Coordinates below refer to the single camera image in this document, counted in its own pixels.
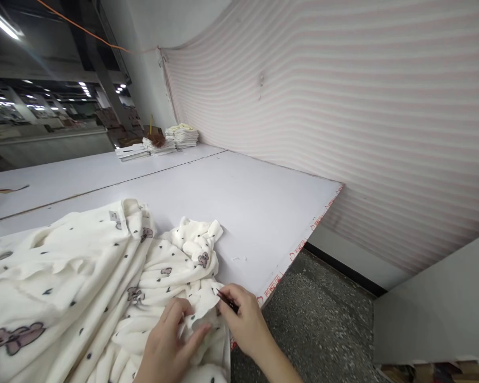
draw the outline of white table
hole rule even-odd
[[[224,228],[217,279],[245,286],[262,304],[341,189],[339,182],[224,151],[6,218],[0,236],[124,198],[149,204],[159,232],[182,216],[217,219]]]
[[[0,219],[223,151],[199,144],[182,152],[127,162],[121,162],[112,152],[5,171],[0,173],[1,189],[30,186],[0,195]]]

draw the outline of finger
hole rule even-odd
[[[176,302],[175,298],[172,298],[167,306],[165,306],[165,309],[163,310],[161,317],[160,317],[160,323],[165,323],[167,320],[167,316],[169,315],[169,311],[174,306],[174,303]]]
[[[233,311],[233,309],[231,309],[229,305],[224,301],[218,302],[218,309],[220,310],[222,316],[225,318],[227,325],[229,327],[235,327],[235,323],[240,319],[238,315]]]
[[[177,298],[167,315],[167,320],[165,323],[169,326],[169,328],[175,330],[177,329],[183,316],[193,313],[193,307],[190,305],[190,302],[187,299]]]
[[[184,365],[188,365],[190,359],[193,355],[195,355],[198,348],[204,341],[204,338],[208,334],[210,328],[211,325],[209,323],[200,326],[197,331],[192,334],[188,342],[186,342],[186,344],[182,347],[179,355],[182,358]]]
[[[230,284],[227,286],[223,286],[222,289],[220,289],[222,293],[227,295],[228,298],[231,298],[236,305],[240,306],[244,303],[246,303],[246,300],[248,299],[249,292],[245,290],[243,287],[238,286],[236,284]]]

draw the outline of ceiling light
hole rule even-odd
[[[7,33],[9,36],[11,36],[15,40],[19,40],[20,38],[18,37],[21,32],[17,32],[12,25],[10,25],[7,20],[5,20],[1,15],[0,15],[0,28],[4,30],[5,33]]]

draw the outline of stack of folded fabric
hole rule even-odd
[[[142,144],[134,144],[124,148],[115,149],[115,154],[122,162],[149,157],[150,155],[149,151]]]
[[[163,154],[167,154],[167,153],[171,153],[171,152],[176,151],[176,144],[174,142],[173,137],[166,137],[165,144],[162,147],[159,147],[159,148],[156,147],[150,139],[144,137],[142,139],[142,145],[153,156],[160,156],[160,155],[163,155]]]
[[[195,311],[182,340],[201,324],[213,329],[183,381],[226,383],[229,329],[215,309],[223,285],[213,249],[222,234],[217,221],[183,218],[158,236],[148,207],[126,199],[1,237],[0,383],[131,383],[174,297]]]
[[[182,150],[191,146],[197,145],[197,139],[199,138],[199,132],[197,129],[192,128],[187,124],[179,124],[165,130],[167,137],[173,136],[176,142],[176,148]]]

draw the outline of speckled floor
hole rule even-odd
[[[303,381],[387,381],[371,364],[373,299],[303,250],[263,309],[268,327]],[[240,350],[231,354],[233,383],[267,382]]]

